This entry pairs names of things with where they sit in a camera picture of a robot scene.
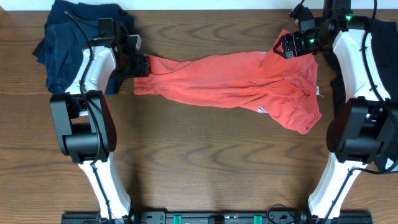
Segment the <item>red t-shirt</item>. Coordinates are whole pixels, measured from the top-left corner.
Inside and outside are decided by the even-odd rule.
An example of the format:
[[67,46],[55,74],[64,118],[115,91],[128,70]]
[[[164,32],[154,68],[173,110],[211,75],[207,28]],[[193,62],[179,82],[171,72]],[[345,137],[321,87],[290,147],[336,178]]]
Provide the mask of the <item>red t-shirt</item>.
[[196,106],[245,108],[307,134],[321,118],[318,64],[312,55],[284,59],[272,50],[179,62],[149,56],[150,74],[134,79],[136,95],[162,95]]

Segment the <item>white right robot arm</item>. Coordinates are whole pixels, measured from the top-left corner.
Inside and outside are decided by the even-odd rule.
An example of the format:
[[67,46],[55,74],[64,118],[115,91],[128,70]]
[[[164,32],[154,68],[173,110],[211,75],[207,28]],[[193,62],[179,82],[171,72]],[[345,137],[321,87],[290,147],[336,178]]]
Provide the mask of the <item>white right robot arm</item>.
[[397,100],[378,69],[392,54],[382,45],[391,35],[378,31],[375,19],[351,11],[322,17],[296,16],[299,31],[283,35],[274,52],[287,59],[324,52],[333,55],[345,96],[326,133],[329,158],[307,207],[295,223],[371,223],[369,212],[343,211],[341,206],[355,179],[376,165],[374,173],[397,171]]

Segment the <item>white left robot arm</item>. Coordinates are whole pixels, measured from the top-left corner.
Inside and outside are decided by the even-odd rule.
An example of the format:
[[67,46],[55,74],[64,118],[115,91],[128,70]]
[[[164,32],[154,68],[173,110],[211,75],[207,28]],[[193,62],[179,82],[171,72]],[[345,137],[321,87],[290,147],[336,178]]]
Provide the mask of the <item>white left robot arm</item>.
[[139,35],[90,39],[74,81],[50,99],[60,150],[85,173],[99,203],[97,215],[66,214],[63,223],[139,222],[114,160],[116,127],[104,94],[114,72],[147,76],[148,58],[137,53],[140,47]]

